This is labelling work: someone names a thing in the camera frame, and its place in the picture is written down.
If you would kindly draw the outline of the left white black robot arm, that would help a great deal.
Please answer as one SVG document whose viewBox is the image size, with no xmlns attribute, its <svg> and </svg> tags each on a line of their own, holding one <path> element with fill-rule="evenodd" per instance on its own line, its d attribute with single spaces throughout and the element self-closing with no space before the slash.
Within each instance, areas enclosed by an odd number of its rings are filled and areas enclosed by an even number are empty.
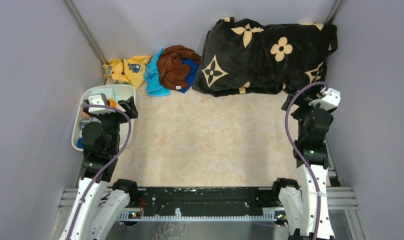
<svg viewBox="0 0 404 240">
<path fill-rule="evenodd" d="M 132 120 L 138 117 L 133 96 L 118 101 L 118 105 L 121 108 L 112 107 L 102 93 L 89 96 L 81 104 L 83 111 L 97 120 L 82 130 L 84 175 L 61 240 L 104 240 L 120 213 L 140 200 L 137 183 L 119 179 L 106 203 L 99 207 L 117 160 L 131 138 Z"/>
</svg>

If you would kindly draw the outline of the brown towel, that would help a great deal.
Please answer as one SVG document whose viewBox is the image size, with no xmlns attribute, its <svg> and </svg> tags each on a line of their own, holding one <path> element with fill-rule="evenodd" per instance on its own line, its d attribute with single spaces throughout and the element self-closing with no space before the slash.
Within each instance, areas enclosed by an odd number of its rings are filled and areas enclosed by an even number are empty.
<svg viewBox="0 0 404 240">
<path fill-rule="evenodd" d="M 185 81 L 190 73 L 191 67 L 182 62 L 183 59 L 193 60 L 200 64 L 201 56 L 194 50 L 183 45 L 173 45 L 164 49 L 157 60 L 157 67 L 160 74 L 160 83 L 169 90 L 178 90 L 189 87 Z"/>
</svg>

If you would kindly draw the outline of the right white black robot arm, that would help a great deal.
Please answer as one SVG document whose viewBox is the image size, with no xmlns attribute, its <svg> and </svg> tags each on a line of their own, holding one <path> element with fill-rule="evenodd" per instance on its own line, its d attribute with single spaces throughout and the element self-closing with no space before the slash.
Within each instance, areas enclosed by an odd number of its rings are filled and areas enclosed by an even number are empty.
<svg viewBox="0 0 404 240">
<path fill-rule="evenodd" d="M 298 121 L 298 138 L 291 140 L 301 181 L 278 178 L 272 202 L 283 206 L 290 240 L 334 240 L 327 196 L 328 153 L 325 136 L 333 121 L 330 110 L 301 91 L 283 105 L 286 117 Z"/>
</svg>

